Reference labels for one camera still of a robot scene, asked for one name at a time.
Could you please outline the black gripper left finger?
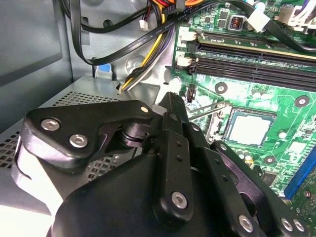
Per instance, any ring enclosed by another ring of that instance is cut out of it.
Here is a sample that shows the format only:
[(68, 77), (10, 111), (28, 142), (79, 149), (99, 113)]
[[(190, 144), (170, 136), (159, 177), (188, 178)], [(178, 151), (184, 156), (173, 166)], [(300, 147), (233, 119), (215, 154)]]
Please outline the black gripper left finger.
[(154, 214), (160, 222), (189, 222), (190, 152), (176, 96), (166, 93), (157, 107), (129, 100), (29, 112), (16, 147), (15, 183), (55, 217), (73, 191), (140, 155), (157, 155)]

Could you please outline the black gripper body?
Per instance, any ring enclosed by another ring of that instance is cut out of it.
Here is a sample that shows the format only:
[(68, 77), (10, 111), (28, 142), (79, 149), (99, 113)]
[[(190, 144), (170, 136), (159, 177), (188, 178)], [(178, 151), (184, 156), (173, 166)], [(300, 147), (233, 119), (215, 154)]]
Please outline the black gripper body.
[(192, 170), (194, 215), (167, 227), (153, 211), (159, 158), (140, 155), (73, 191), (59, 207), (53, 237), (231, 237), (205, 177)]

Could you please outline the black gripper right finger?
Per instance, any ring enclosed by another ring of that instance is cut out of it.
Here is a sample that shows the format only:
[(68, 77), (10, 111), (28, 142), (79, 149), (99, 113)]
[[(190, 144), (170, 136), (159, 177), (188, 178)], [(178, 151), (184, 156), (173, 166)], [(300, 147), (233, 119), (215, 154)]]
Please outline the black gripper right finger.
[(309, 237), (309, 228), (223, 142), (209, 145), (201, 129), (189, 122), (185, 104), (176, 96), (189, 140), (192, 163), (211, 185), (223, 235), (226, 237)]

